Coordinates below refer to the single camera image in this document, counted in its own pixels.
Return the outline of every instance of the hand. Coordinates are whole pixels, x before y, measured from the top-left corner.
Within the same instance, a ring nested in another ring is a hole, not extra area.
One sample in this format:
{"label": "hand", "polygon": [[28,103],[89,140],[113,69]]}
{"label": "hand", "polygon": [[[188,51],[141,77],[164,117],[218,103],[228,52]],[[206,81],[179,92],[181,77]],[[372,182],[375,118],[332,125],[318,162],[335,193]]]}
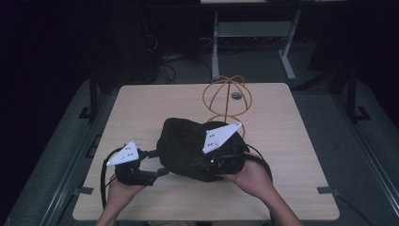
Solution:
{"label": "hand", "polygon": [[275,195],[273,193],[277,192],[266,170],[254,161],[246,160],[241,171],[235,174],[223,174],[220,176],[233,181],[244,192],[258,199],[266,198],[263,197],[265,194],[272,193],[271,195]]}
{"label": "hand", "polygon": [[108,200],[96,226],[113,225],[120,211],[132,201],[135,194],[145,188],[145,186],[127,186],[115,177],[114,174],[110,178]]}
{"label": "hand", "polygon": [[270,210],[277,225],[303,225],[290,206],[274,188],[266,170],[259,163],[246,160],[241,171],[235,174],[223,174],[220,176],[233,181],[244,192],[260,199]]}

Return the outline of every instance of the black cable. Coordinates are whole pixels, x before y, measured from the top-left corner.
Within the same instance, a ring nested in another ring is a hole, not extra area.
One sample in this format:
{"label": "black cable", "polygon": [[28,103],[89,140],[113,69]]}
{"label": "black cable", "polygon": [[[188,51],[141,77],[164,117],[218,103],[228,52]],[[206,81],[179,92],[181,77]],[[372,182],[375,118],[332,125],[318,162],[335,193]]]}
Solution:
{"label": "black cable", "polygon": [[103,161],[103,167],[101,169],[101,175],[100,175],[100,192],[101,192],[101,201],[103,203],[103,208],[105,208],[106,206],[106,196],[105,196],[105,175],[106,175],[106,163],[108,162],[108,160],[111,158],[112,155],[114,155],[114,153],[117,153],[121,150],[122,148],[118,148],[114,151],[112,151],[108,157]]}
{"label": "black cable", "polygon": [[[175,83],[174,80],[175,80],[175,78],[176,78],[176,70],[175,70],[173,67],[171,67],[171,66],[169,66],[169,65],[167,65],[167,64],[162,64],[162,65],[160,65],[160,66],[162,66],[164,70],[161,70],[161,69],[160,69],[158,72],[159,72],[159,73],[161,74],[161,76],[166,80],[167,84]],[[169,74],[168,74],[167,68],[171,69],[172,72],[173,72],[173,75],[172,75],[171,77],[170,77]]]}

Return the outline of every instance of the orange wire frame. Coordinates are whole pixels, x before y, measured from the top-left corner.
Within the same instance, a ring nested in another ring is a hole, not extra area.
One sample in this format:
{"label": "orange wire frame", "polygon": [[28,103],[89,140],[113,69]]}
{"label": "orange wire frame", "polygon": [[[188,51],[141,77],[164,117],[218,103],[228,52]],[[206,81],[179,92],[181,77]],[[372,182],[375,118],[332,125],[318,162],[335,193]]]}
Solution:
{"label": "orange wire frame", "polygon": [[[211,87],[214,84],[222,84],[222,86],[220,86],[216,93],[214,94],[214,96],[212,97],[211,103],[209,103],[208,105],[205,102],[205,92],[206,90]],[[231,84],[233,84],[240,92],[240,94],[242,95],[242,98],[244,99],[246,108],[244,111],[239,112],[237,114],[228,114],[228,110],[229,110],[229,97],[230,97],[230,91],[231,91]],[[228,92],[227,92],[227,97],[226,97],[226,107],[225,107],[225,112],[223,113],[219,113],[216,112],[212,109],[212,104],[214,103],[215,97],[217,96],[217,94],[223,89],[223,87],[228,86]],[[243,89],[245,89],[247,91],[247,93],[249,94],[249,100],[247,99],[246,94],[243,92]],[[209,84],[209,86],[207,86],[205,88],[205,90],[202,93],[202,101],[205,104],[206,108],[208,108],[208,110],[210,110],[211,112],[215,113],[215,116],[213,116],[211,119],[209,119],[208,121],[212,121],[213,119],[217,118],[217,117],[224,117],[224,122],[226,122],[227,118],[232,118],[236,121],[239,121],[236,117],[239,115],[242,115],[244,113],[246,113],[249,108],[252,105],[252,94],[250,93],[250,91],[245,87],[245,80],[244,77],[241,75],[235,75],[233,77],[227,77],[224,75],[219,75],[217,77],[214,77],[211,81],[211,84]],[[244,127],[244,124],[241,122],[242,126],[243,126],[243,135],[242,137],[244,138],[245,134],[246,134],[246,130]]]}

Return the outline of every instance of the light wood surface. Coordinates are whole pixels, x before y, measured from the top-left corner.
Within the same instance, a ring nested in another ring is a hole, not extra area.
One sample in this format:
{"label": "light wood surface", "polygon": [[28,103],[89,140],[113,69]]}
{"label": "light wood surface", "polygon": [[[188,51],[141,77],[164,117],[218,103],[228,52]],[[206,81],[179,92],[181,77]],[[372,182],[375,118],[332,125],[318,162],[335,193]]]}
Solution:
{"label": "light wood surface", "polygon": [[[95,220],[102,213],[100,172],[108,154],[134,139],[141,150],[154,150],[167,118],[206,122],[214,116],[202,102],[207,85],[153,85],[121,88],[84,183],[91,195],[80,194],[73,216]],[[245,142],[257,148],[271,167],[274,185],[301,219],[336,219],[339,210],[331,194],[306,128],[285,84],[246,84],[253,96],[251,108],[237,118],[246,128]],[[217,87],[206,92],[211,98]],[[225,94],[214,105],[224,109]],[[229,100],[230,113],[244,101]],[[162,166],[158,158],[144,160],[142,170]],[[107,171],[108,179],[114,168]],[[120,214],[132,220],[263,220],[269,213],[262,202],[228,181],[203,183],[169,174],[140,192]]]}

